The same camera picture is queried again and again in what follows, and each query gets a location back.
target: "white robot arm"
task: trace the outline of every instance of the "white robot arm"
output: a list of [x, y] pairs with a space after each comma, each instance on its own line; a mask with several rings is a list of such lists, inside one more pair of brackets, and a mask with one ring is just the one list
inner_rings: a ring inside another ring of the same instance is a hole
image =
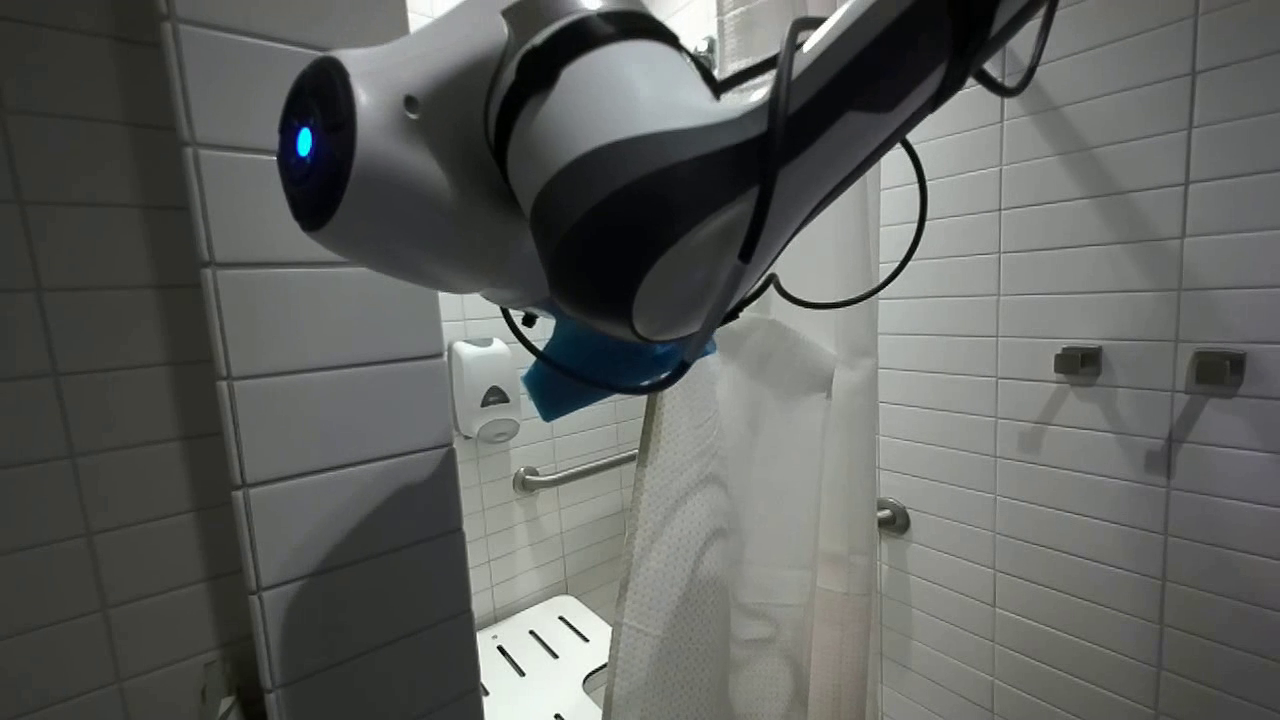
[[304, 67], [279, 181], [339, 257], [686, 364], [1040, 7], [1056, 0], [848, 0], [739, 98], [638, 0], [463, 0]]

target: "white shower seat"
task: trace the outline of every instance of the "white shower seat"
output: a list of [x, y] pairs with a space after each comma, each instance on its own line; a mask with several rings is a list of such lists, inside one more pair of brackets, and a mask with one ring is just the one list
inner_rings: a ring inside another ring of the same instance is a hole
[[575, 596], [551, 596], [475, 634], [483, 720], [601, 720], [586, 675], [606, 667], [610, 627]]

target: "black cable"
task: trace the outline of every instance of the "black cable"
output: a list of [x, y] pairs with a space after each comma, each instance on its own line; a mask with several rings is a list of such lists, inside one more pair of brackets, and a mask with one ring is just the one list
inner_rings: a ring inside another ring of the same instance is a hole
[[904, 261], [895, 261], [895, 270], [874, 289], [868, 289], [858, 298], [848, 298], [848, 302], [804, 302], [780, 277], [770, 277], [775, 298], [784, 298], [794, 308], [812, 308], [812, 311], [857, 308], [857, 306], [868, 306], [868, 302], [885, 298], [913, 270], [913, 261], [914, 261], [914, 253], [925, 246], [925, 230], [926, 230], [926, 177], [925, 177], [925, 162], [920, 162], [914, 144], [898, 142], [898, 150], [909, 152], [913, 172], [914, 172], [914, 187], [920, 187], [914, 235], [913, 235]]
[[515, 335], [515, 344], [521, 344], [532, 361], [540, 361], [540, 364], [546, 364], [551, 374], [560, 374], [560, 376], [566, 376], [566, 381], [575, 381], [575, 383], [586, 383], [586, 387], [605, 387], [605, 393], [614, 393], [614, 396], [655, 396], [655, 393], [679, 383], [679, 381], [686, 376], [686, 368], [691, 368], [686, 361], [679, 361], [668, 376], [659, 376], [659, 381], [653, 381], [653, 383], [610, 383], [610, 381], [605, 381], [605, 376], [586, 376], [586, 374], [578, 374], [578, 368], [566, 368], [566, 364], [551, 361], [546, 352], [540, 352], [540, 348], [522, 335], [522, 329], [515, 323], [513, 308], [499, 308], [499, 311], [503, 311], [506, 332]]
[[1036, 86], [1040, 64], [1044, 64], [1044, 47], [1049, 47], [1049, 35], [1053, 35], [1053, 19], [1056, 19], [1056, 0], [1044, 5], [1032, 64], [1028, 64], [1028, 73], [1025, 73], [1017, 86], [1001, 86], [988, 67], [977, 67], [970, 80], [985, 86], [993, 98], [1002, 98], [1002, 101], [1028, 94], [1028, 89]]
[[721, 76], [711, 89], [717, 89], [717, 98], [725, 98], [725, 94], [735, 94], [735, 89], [751, 86], [756, 76], [767, 76], [770, 67], [775, 67], [775, 57], [762, 57], [762, 61], [756, 61], [746, 67], [735, 67], [735, 73]]

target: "wall tile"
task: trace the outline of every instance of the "wall tile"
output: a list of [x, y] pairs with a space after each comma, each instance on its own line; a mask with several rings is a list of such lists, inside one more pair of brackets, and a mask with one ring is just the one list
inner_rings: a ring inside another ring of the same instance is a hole
[[171, 131], [50, 116], [8, 131], [33, 205], [189, 205]]
[[19, 224], [19, 214], [0, 205], [0, 291], [33, 289], [33, 279], [35, 274], [33, 274], [33, 253], [27, 253], [27, 232]]
[[[914, 224], [880, 230], [880, 265], [909, 253]], [[920, 257], [988, 257], [997, 253], [997, 215], [926, 221]]]
[[362, 270], [221, 274], [217, 286], [236, 376], [439, 356], [436, 302], [415, 286]]
[[447, 446], [444, 361], [236, 383], [246, 482]]
[[1025, 424], [1163, 442], [1169, 413], [1169, 393], [1001, 381], [1001, 415]]
[[1018, 576], [1113, 612], [1161, 619], [1161, 582], [1113, 569], [1108, 561], [1085, 561], [1001, 538], [997, 569], [1001, 576]]
[[1179, 339], [1214, 344], [1275, 344], [1280, 323], [1271, 318], [1280, 289], [1247, 291], [1185, 291]]
[[171, 125], [154, 43], [0, 26], [0, 86], [12, 112]]
[[[1001, 130], [977, 130], [977, 131], [957, 131], [957, 135], [938, 135], [938, 142], [920, 142], [914, 152], [926, 170], [926, 181], [985, 172], [1001, 155]], [[885, 155], [880, 184], [885, 187], [914, 184], [914, 172], [904, 152]]]
[[1185, 131], [1186, 108], [1190, 80], [1179, 76], [1137, 94], [1067, 106], [1061, 112], [1018, 116], [1002, 125], [1002, 155], [1018, 166], [1036, 155]]
[[50, 368], [35, 291], [0, 291], [0, 381]]
[[880, 374], [880, 399], [904, 407], [942, 413], [993, 413], [997, 381], [988, 376], [926, 376], [926, 374]]
[[182, 664], [168, 664], [150, 675], [127, 681], [125, 683], [127, 720], [195, 716], [209, 664], [231, 667], [236, 688], [257, 688], [257, 681], [245, 674], [245, 667], [252, 667], [246, 645], [231, 645], [231, 648], [202, 654]]
[[228, 476], [222, 438], [78, 457], [78, 492], [92, 529], [125, 529], [222, 504], [231, 492]]
[[949, 552], [932, 552], [920, 544], [895, 544], [887, 550], [887, 569], [920, 576], [926, 586], [938, 586], [949, 592], [958, 592], [977, 604], [993, 604], [993, 569], [967, 566]]
[[993, 488], [993, 482], [997, 482], [993, 457], [951, 452], [951, 448], [937, 448], [937, 446], [909, 446], [909, 442], [887, 442], [887, 438], [880, 438], [880, 470], [925, 476], [925, 482], [942, 482], [942, 486], [962, 486], [962, 488]]
[[193, 26], [217, 26], [245, 35], [274, 35], [290, 43], [342, 47], [379, 43], [402, 35], [402, 0], [274, 0], [268, 7], [252, 0], [171, 0], [171, 13]]
[[42, 308], [63, 374], [209, 361], [195, 289], [47, 291]]
[[1238, 604], [1280, 608], [1280, 566], [1263, 557], [1169, 541], [1169, 582]]
[[1078, 683], [1074, 675], [1056, 674], [1049, 664], [1036, 664], [1018, 654], [997, 654], [997, 675], [1025, 698], [1036, 698], [1053, 709], [1063, 709], [1067, 716], [1097, 716], [1097, 720], [1144, 720], [1146, 716], [1144, 709], [1137, 709], [1113, 693], [1099, 693], [1093, 683]]
[[0, 470], [67, 452], [63, 413], [50, 381], [0, 383]]
[[1190, 187], [1186, 232], [1268, 232], [1280, 224], [1280, 177], [1211, 181]]
[[997, 499], [997, 529], [1017, 541], [1061, 550], [1097, 566], [1161, 576], [1163, 541], [1156, 533], [1133, 533], [1089, 517], [1067, 517], [1018, 499]]
[[1222, 125], [1238, 116], [1280, 112], [1275, 73], [1280, 73], [1280, 57], [1203, 73], [1197, 86], [1197, 125]]
[[1199, 720], [1199, 716], [1230, 716], [1230, 720], [1271, 720], [1275, 713], [1255, 709], [1247, 700], [1222, 698], [1207, 683], [1163, 674], [1161, 681], [1163, 716]]
[[268, 592], [270, 675], [290, 683], [463, 612], [447, 557], [452, 538]]
[[193, 26], [181, 26], [176, 39], [182, 54], [193, 142], [274, 152], [283, 98], [316, 54]]
[[1001, 461], [997, 492], [1018, 504], [1163, 533], [1163, 492], [1156, 486], [1099, 482], [1085, 471]]
[[228, 510], [101, 533], [95, 561], [112, 604], [171, 592], [241, 569]]
[[246, 492], [258, 586], [444, 538], [456, 521], [452, 452], [324, 471]]
[[1007, 116], [1049, 112], [1124, 89], [1146, 89], [1190, 67], [1190, 19], [1169, 26], [1124, 43], [1105, 43], [1049, 64], [1036, 94], [1010, 101]]
[[898, 659], [885, 659], [885, 688], [909, 698], [932, 716], [949, 720], [988, 720], [993, 709], [958, 700], [951, 688], [926, 681], [925, 674], [904, 667]]
[[1169, 533], [1197, 544], [1280, 561], [1280, 510], [1211, 498], [1173, 498]]
[[12, 170], [14, 162], [8, 155], [8, 144], [0, 144], [0, 202], [14, 202], [14, 170]]
[[106, 681], [112, 654], [101, 618], [0, 640], [0, 716], [25, 716]]
[[993, 709], [993, 675], [970, 674], [967, 664], [957, 664], [925, 645], [913, 645], [895, 627], [885, 627], [885, 657], [909, 674], [937, 681], [938, 688], [962, 698], [977, 709]]
[[1185, 232], [1185, 187], [1032, 205], [1001, 214], [1001, 248], [1074, 248], [1173, 239]]
[[891, 302], [904, 298], [985, 298], [997, 291], [997, 257], [949, 257], [914, 261], [904, 279], [891, 286]]
[[949, 659], [958, 659], [977, 674], [993, 674], [993, 645], [985, 638], [967, 638], [926, 612], [913, 612], [904, 604], [885, 608], [885, 627], [909, 638], [913, 645], [925, 645]]
[[471, 645], [475, 634], [468, 619], [436, 626], [268, 698], [270, 720], [421, 716], [423, 709], [444, 709], [481, 681], [475, 659], [468, 659]]
[[193, 286], [189, 214], [162, 209], [33, 209], [42, 289]]
[[1115, 150], [1097, 150], [1061, 162], [1028, 162], [1002, 170], [1002, 205], [1053, 205], [1053, 202], [1078, 202], [1078, 196], [1118, 196], [1179, 184], [1186, 170], [1186, 142], [1156, 135]]
[[1169, 291], [1001, 302], [1001, 335], [1017, 339], [1173, 339], [1173, 323], [1175, 311]]
[[887, 600], [898, 600], [909, 608], [920, 608], [926, 618], [938, 618], [970, 638], [997, 638], [997, 618], [993, 608], [985, 608], [980, 600], [967, 600], [942, 586], [932, 586], [925, 576], [909, 576], [909, 572], [895, 572], [887, 569], [885, 572], [885, 596]]
[[1280, 612], [1237, 604], [1211, 592], [1169, 590], [1169, 627], [1280, 659]]
[[1017, 612], [1025, 619], [1036, 619], [1044, 627], [1056, 627], [1063, 638], [1074, 638], [1085, 645], [1118, 654], [1137, 664], [1156, 667], [1161, 664], [1161, 626], [1129, 618], [1129, 612], [1113, 612], [1105, 604], [1044, 590], [1044, 586], [1028, 586], [1017, 576], [997, 576], [997, 604], [1002, 612]]
[[1203, 681], [1203, 683], [1222, 688], [1238, 700], [1250, 700], [1268, 713], [1280, 713], [1280, 688], [1275, 688], [1280, 667], [1271, 659], [1230, 654], [1230, 648], [1207, 645], [1199, 638], [1169, 634], [1163, 664], [1175, 675]]
[[1179, 279], [1179, 246], [1118, 246], [1067, 253], [1002, 253], [1002, 298], [1161, 291]]
[[78, 529], [72, 464], [0, 471], [0, 552], [67, 541]]
[[1247, 5], [1230, 5], [1222, 13], [1199, 15], [1199, 47], [1197, 47], [1199, 67], [1275, 54], [1275, 33], [1268, 33], [1275, 26], [1280, 15], [1275, 15], [1275, 5], [1268, 0], [1247, 0]]
[[47, 713], [35, 713], [33, 720], [125, 720], [119, 693], [92, 693], [67, 706], [54, 706]]
[[1169, 5], [1078, 0], [1061, 13], [1061, 26], [1053, 30], [1053, 43], [1044, 47], [1044, 61], [1133, 39], [1141, 33], [1175, 26], [1185, 15], [1197, 15], [1197, 0], [1169, 0]]
[[951, 415], [925, 407], [880, 407], [880, 434], [891, 442], [926, 442], [958, 452], [993, 452], [993, 420], [988, 415]]
[[201, 152], [209, 246], [221, 265], [337, 265], [289, 214], [274, 155]]
[[8, 0], [0, 15], [92, 35], [154, 39], [150, 0]]
[[885, 335], [997, 335], [997, 298], [880, 302]]
[[885, 335], [880, 364], [898, 374], [993, 376], [997, 344], [958, 335]]
[[0, 638], [35, 634], [101, 604], [85, 541], [0, 557], [0, 590]]
[[217, 434], [212, 374], [201, 364], [67, 376], [63, 393], [78, 452]]
[[1214, 181], [1280, 170], [1280, 152], [1271, 144], [1275, 131], [1280, 116], [1197, 130], [1190, 177]]
[[245, 586], [217, 582], [112, 608], [117, 664], [125, 675], [193, 659], [217, 645], [246, 638]]
[[[926, 184], [926, 215], [977, 215], [993, 214], [1001, 196], [1001, 177], [997, 172], [970, 172], [970, 177], [951, 177], [938, 184]], [[914, 187], [887, 187], [880, 196], [880, 221], [885, 224], [914, 224], [920, 214], [920, 191]]]
[[1173, 464], [1173, 488], [1280, 510], [1280, 457], [1185, 446]]
[[1280, 235], [1190, 235], [1185, 246], [1185, 289], [1263, 289], [1280, 274]]
[[1151, 664], [1137, 664], [1124, 659], [1115, 654], [1105, 654], [1097, 645], [1085, 645], [1067, 634], [1053, 634], [1044, 626], [1032, 626], [1025, 618], [1010, 612], [997, 612], [997, 634], [1001, 634], [1001, 648], [1018, 654], [1036, 664], [1049, 664], [1070, 681], [1085, 681], [1099, 693], [1118, 698], [1118, 706], [1137, 706], [1133, 713], [1141, 716], [1141, 709], [1156, 706], [1156, 667]]

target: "grout line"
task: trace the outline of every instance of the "grout line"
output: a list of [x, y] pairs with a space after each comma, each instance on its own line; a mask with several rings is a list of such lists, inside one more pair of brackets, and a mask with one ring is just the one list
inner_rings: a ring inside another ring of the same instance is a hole
[[1105, 569], [1105, 572], [1124, 572], [1124, 576], [1144, 582], [1144, 586], [1161, 586], [1161, 576], [1146, 576], [1146, 572], [1137, 572], [1137, 569], [1124, 569], [1124, 566], [1108, 566], [1108, 561], [1097, 561], [1097, 557], [1085, 557], [1085, 552], [1070, 552], [1070, 550], [1061, 550], [1061, 544], [1049, 544], [1049, 541], [1010, 538], [1010, 533], [1001, 533], [1001, 529], [997, 529], [997, 538], [1007, 538], [1007, 541], [1018, 541], [1028, 550], [1040, 550], [1040, 552], [1053, 552], [1053, 557], [1067, 557], [1074, 566], [1093, 566], [1093, 569]]
[[134, 43], [134, 47], [154, 47], [154, 35], [125, 35], [125, 33], [92, 33], [92, 30], [67, 30], [50, 19], [33, 19], [33, 15], [5, 15], [0, 26], [8, 30], [33, 30], [33, 33], [61, 33], [61, 35], [85, 35], [85, 39], [104, 39], [104, 43]]
[[[1036, 667], [1044, 667], [1044, 674], [1053, 674], [1053, 675], [1063, 675], [1067, 683], [1085, 683], [1085, 688], [1093, 688], [1097, 698], [1108, 698], [1108, 700], [1115, 700], [1115, 706], [1129, 706], [1129, 709], [1137, 709], [1137, 713], [1146, 713], [1144, 706], [1137, 706], [1137, 700], [1129, 700], [1129, 698], [1118, 698], [1118, 693], [1113, 693], [1113, 688], [1099, 688], [1099, 683], [1085, 681], [1078, 674], [1056, 667], [1056, 664], [1049, 664], [1049, 659], [1036, 659], [1036, 657], [1028, 657], [1028, 654], [1017, 654], [1017, 648], [1001, 648], [1001, 654], [1018, 657], [1025, 664], [1036, 664]], [[1056, 709], [1056, 713], [1063, 713], [1061, 706], [1053, 706], [1053, 700], [1044, 700], [1044, 698], [1036, 698], [1036, 693], [1028, 693], [1028, 688], [1017, 688], [1017, 693], [1018, 693], [1018, 698], [1032, 698], [1032, 700], [1040, 700], [1040, 706], [1049, 706], [1049, 709]]]
[[402, 638], [391, 638], [391, 640], [385, 640], [385, 645], [349, 654], [349, 657], [339, 657], [339, 659], [332, 659], [332, 664], [324, 664], [324, 667], [311, 667], [311, 674], [304, 674], [304, 675], [279, 681], [279, 683], [268, 688], [268, 693], [289, 693], [289, 688], [307, 683], [307, 681], [321, 681], [321, 675], [326, 675], [326, 674], [342, 674], [342, 667], [362, 664], [362, 659], [372, 659], [372, 657], [379, 657], [379, 654], [391, 654], [391, 648], [400, 648], [400, 645], [415, 645], [421, 638], [439, 634], [439, 627], [447, 627], [447, 626], [471, 626], [471, 612], [456, 612], [456, 618], [421, 626], [421, 627], [413, 627], [413, 634], [402, 634]]
[[413, 364], [447, 364], [447, 361], [444, 361], [444, 348], [439, 348], [439, 352], [421, 352], [421, 356], [379, 356], [379, 361], [311, 364], [311, 368], [279, 368], [279, 374], [236, 374], [236, 368], [221, 368], [217, 381], [228, 381], [228, 383], [265, 383], [265, 381], [379, 374], [379, 368], [413, 368]]
[[[12, 131], [8, 131], [8, 116], [0, 125], [0, 150], [5, 155], [14, 155], [14, 144], [12, 144]], [[25, 181], [19, 172], [12, 170], [12, 202], [14, 202], [14, 215], [19, 215], [19, 232], [27, 239], [27, 257], [39, 261], [35, 253], [35, 224], [33, 224], [33, 205], [25, 196]], [[72, 404], [67, 404], [67, 387], [63, 387], [63, 376], [61, 376], [61, 361], [54, 361], [54, 339], [50, 339], [50, 318], [47, 318], [47, 291], [42, 291], [42, 274], [39, 265], [33, 270], [33, 302], [35, 302], [35, 311], [39, 311], [39, 335], [42, 335], [42, 352], [47, 352], [47, 374], [50, 374], [50, 393], [54, 393], [54, 413], [61, 413], [61, 434], [63, 434], [63, 452], [54, 461], [63, 461], [72, 470], [72, 486], [76, 486], [76, 517], [78, 517], [78, 529], [88, 533], [88, 499], [85, 499], [85, 471], [78, 471], [78, 448], [76, 448], [76, 438], [72, 438]], [[125, 681], [119, 674], [119, 648], [117, 648], [117, 634], [104, 618], [106, 608], [106, 582], [104, 582], [104, 566], [101, 566], [101, 552], [95, 544], [88, 541], [88, 566], [92, 566], [92, 592], [95, 592], [95, 612], [104, 619], [104, 640], [106, 640], [106, 667], [112, 667], [112, 683]]]
[[1169, 700], [1163, 700], [1163, 664], [1169, 664], [1169, 566], [1173, 566], [1173, 476], [1175, 476], [1175, 413], [1179, 413], [1179, 332], [1185, 332], [1185, 291], [1186, 291], [1186, 232], [1190, 232], [1190, 187], [1197, 187], [1197, 106], [1199, 106], [1199, 0], [1197, 0], [1197, 15], [1190, 15], [1190, 98], [1186, 98], [1186, 135], [1185, 135], [1185, 209], [1179, 209], [1179, 253], [1175, 253], [1175, 298], [1173, 298], [1173, 387], [1169, 387], [1169, 434], [1163, 434], [1163, 544], [1161, 544], [1161, 638], [1156, 638], [1156, 713], [1163, 716]]
[[42, 119], [42, 125], [95, 125], [95, 130], [127, 130], [142, 135], [171, 135], [171, 119], [127, 119], [127, 116], [76, 116], [76, 112], [42, 112], [42, 108], [8, 108], [12, 119]]
[[1151, 618], [1137, 618], [1137, 612], [1129, 612], [1129, 608], [1113, 608], [1113, 604], [1099, 604], [1099, 600], [1093, 600], [1093, 596], [1074, 596], [1074, 592], [1067, 592], [1067, 590], [1053, 590], [1053, 586], [1044, 586], [1044, 582], [1036, 582], [1036, 576], [1018, 576], [1018, 572], [1002, 572], [1002, 569], [1001, 569], [1001, 576], [1007, 576], [1007, 582], [1017, 582], [1017, 586], [1032, 586], [1036, 592], [1063, 596], [1063, 600], [1070, 600], [1070, 604], [1089, 604], [1089, 608], [1108, 612], [1108, 618], [1118, 618], [1118, 619], [1129, 619], [1129, 626], [1146, 626], [1146, 627], [1161, 638], [1161, 626], [1156, 626]]

